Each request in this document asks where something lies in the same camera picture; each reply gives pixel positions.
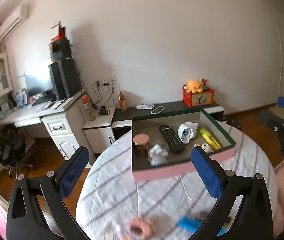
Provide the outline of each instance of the pink box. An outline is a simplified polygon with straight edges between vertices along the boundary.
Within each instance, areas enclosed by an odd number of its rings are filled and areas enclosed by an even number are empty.
[[[169,124],[177,133],[178,126],[184,122],[196,122],[199,127],[208,130],[222,145],[222,148],[208,153],[211,159],[223,162],[231,158],[235,153],[235,141],[231,136],[202,108],[190,108],[186,110],[148,116],[134,117],[132,120],[132,138],[139,133],[146,133],[150,139],[150,146],[161,139],[165,141],[159,131],[159,126]],[[169,152],[168,163],[151,166],[146,157],[135,155],[132,143],[132,173],[135,181],[163,179],[180,174],[194,172],[191,162],[191,150],[195,143],[202,144],[205,139],[197,133],[195,139],[185,145],[185,150],[179,154]]]

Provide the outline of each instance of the office chair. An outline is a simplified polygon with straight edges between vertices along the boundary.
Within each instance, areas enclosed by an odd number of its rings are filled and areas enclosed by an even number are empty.
[[[0,164],[8,169],[8,174],[12,178],[15,169],[15,178],[19,175],[19,170],[23,167],[34,168],[32,164],[26,164],[30,154],[25,153],[24,133],[17,131],[13,125],[7,125],[1,131],[0,138]]]

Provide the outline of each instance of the screw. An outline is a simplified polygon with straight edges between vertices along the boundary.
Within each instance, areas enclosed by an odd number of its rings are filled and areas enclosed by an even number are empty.
[[[18,175],[18,176],[17,176],[17,179],[18,179],[18,180],[22,180],[22,179],[24,179],[24,174],[20,174],[20,175]]]
[[[233,176],[234,176],[234,172],[231,171],[231,170],[227,170],[227,171],[225,172],[225,174],[226,174],[227,176],[229,176],[229,177],[233,177]]]
[[[46,176],[52,177],[54,174],[55,174],[54,171],[48,171],[48,172],[46,173]]]
[[[257,173],[256,176],[257,176],[258,179],[263,179],[263,175],[260,174],[260,173]]]

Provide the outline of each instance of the computer monitor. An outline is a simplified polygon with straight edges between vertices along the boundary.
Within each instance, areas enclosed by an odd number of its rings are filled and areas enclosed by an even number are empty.
[[[26,88],[30,97],[53,89],[48,67],[51,64],[51,59],[47,59],[25,71]]]

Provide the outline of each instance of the white tablecloth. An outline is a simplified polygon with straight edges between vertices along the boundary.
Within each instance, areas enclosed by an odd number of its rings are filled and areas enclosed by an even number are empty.
[[[239,176],[253,177],[261,173],[266,181],[272,213],[277,203],[274,169],[263,150],[247,135],[225,123],[222,127],[236,141],[236,154],[221,163]],[[131,132],[107,148],[90,170],[80,194],[76,218],[92,240],[127,223],[131,218],[151,218],[157,228],[152,239],[187,240],[191,233],[178,227],[182,217],[196,218],[209,212],[216,199],[210,197],[197,172],[136,183],[131,171]],[[230,216],[234,218],[242,197],[237,200]]]

